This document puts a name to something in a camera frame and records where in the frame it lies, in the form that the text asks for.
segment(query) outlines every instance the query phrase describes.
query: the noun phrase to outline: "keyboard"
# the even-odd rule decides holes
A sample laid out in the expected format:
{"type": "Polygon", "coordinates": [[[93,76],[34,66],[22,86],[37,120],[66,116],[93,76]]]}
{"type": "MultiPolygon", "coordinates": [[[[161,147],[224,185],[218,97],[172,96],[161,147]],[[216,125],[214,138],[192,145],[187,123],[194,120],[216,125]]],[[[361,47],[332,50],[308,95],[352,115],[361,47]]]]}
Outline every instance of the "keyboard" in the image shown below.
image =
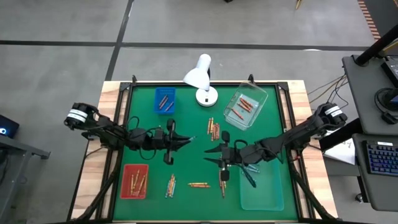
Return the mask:
{"type": "Polygon", "coordinates": [[[370,174],[398,176],[398,144],[365,141],[370,174]]]}

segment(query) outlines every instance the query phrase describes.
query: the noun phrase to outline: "red tray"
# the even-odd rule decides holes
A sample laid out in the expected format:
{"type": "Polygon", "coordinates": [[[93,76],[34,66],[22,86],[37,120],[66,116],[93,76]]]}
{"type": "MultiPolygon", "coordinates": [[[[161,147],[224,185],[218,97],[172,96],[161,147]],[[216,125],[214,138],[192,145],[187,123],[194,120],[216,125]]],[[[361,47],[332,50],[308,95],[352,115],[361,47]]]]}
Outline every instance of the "red tray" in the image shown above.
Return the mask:
{"type": "Polygon", "coordinates": [[[126,164],[126,165],[124,165],[120,198],[121,199],[145,199],[145,197],[147,195],[147,183],[148,183],[148,165],[147,164],[126,164]],[[144,178],[144,175],[145,175],[146,179],[142,183],[141,191],[137,195],[139,186],[141,184],[141,181],[144,178]],[[137,183],[136,183],[134,190],[131,192],[132,176],[134,176],[134,181],[137,181],[137,183]]]}

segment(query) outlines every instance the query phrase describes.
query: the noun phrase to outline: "green tabletop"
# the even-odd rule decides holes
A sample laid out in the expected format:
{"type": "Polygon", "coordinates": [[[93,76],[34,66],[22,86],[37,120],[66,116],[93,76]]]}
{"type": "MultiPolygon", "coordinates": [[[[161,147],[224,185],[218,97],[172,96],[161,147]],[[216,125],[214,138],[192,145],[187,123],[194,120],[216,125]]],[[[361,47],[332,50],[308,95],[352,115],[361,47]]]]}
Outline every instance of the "green tabletop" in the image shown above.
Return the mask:
{"type": "MultiPolygon", "coordinates": [[[[262,111],[251,128],[242,131],[224,120],[223,110],[237,89],[237,85],[215,86],[218,91],[217,103],[204,108],[195,100],[196,88],[176,86],[175,113],[157,115],[153,112],[156,86],[138,86],[134,88],[131,101],[131,116],[138,116],[141,128],[161,126],[165,129],[166,121],[173,118],[176,131],[184,136],[196,136],[190,144],[174,153],[174,165],[163,162],[165,151],[159,151],[150,161],[143,160],[137,151],[124,149],[119,178],[118,192],[114,209],[116,220],[297,220],[294,194],[290,181],[287,163],[279,164],[282,182],[284,209],[281,211],[248,211],[240,204],[239,175],[240,170],[232,167],[230,180],[227,182],[226,197],[222,198],[218,187],[218,167],[204,160],[204,157],[217,158],[219,154],[206,154],[221,143],[211,141],[207,135],[208,120],[213,117],[220,129],[229,131],[231,142],[245,139],[249,143],[255,140],[277,136],[282,133],[280,111],[277,104],[275,86],[261,86],[269,95],[262,111]],[[147,195],[144,200],[120,199],[120,186],[125,164],[148,164],[147,195]],[[167,183],[171,174],[176,176],[176,187],[173,198],[165,198],[167,183]],[[189,182],[208,182],[209,189],[193,189],[189,182]]],[[[135,127],[132,119],[129,128],[135,127]]],[[[143,151],[144,157],[153,152],[143,151]]]]}

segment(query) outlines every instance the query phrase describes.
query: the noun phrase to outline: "blue container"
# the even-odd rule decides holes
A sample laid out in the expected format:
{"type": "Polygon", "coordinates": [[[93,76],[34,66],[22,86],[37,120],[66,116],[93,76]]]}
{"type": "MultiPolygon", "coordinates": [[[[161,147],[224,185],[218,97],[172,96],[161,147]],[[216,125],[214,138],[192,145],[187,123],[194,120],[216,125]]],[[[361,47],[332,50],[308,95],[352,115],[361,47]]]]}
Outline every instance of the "blue container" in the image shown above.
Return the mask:
{"type": "Polygon", "coordinates": [[[174,114],[175,108],[175,88],[167,87],[167,88],[156,88],[155,89],[155,105],[154,111],[157,114],[174,114]],[[159,108],[160,102],[163,100],[163,97],[167,95],[167,101],[165,105],[163,105],[162,109],[159,108]]]}

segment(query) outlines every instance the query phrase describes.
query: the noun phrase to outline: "concrete floor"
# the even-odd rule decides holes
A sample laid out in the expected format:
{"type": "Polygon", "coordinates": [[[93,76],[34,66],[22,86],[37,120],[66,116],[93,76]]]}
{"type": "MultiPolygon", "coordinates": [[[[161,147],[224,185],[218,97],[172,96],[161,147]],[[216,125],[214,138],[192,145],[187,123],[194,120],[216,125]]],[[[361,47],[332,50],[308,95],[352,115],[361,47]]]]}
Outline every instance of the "concrete floor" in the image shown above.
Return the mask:
{"type": "MultiPolygon", "coordinates": [[[[127,0],[0,0],[0,40],[115,42],[127,0]]],[[[356,0],[135,0],[124,42],[367,46],[372,35],[356,0]]],[[[21,124],[17,139],[47,151],[32,160],[11,223],[64,221],[86,141],[63,124],[73,102],[97,104],[113,47],[0,45],[0,114],[21,124]]],[[[351,51],[127,48],[120,50],[112,80],[181,80],[202,53],[212,56],[212,78],[305,80],[311,91],[343,74],[351,51]]],[[[357,117],[348,85],[343,111],[357,117]]],[[[314,99],[319,93],[310,95],[314,99]]],[[[327,96],[312,104],[313,108],[327,96]]],[[[348,221],[384,222],[381,214],[353,203],[330,179],[339,215],[348,221]]]]}

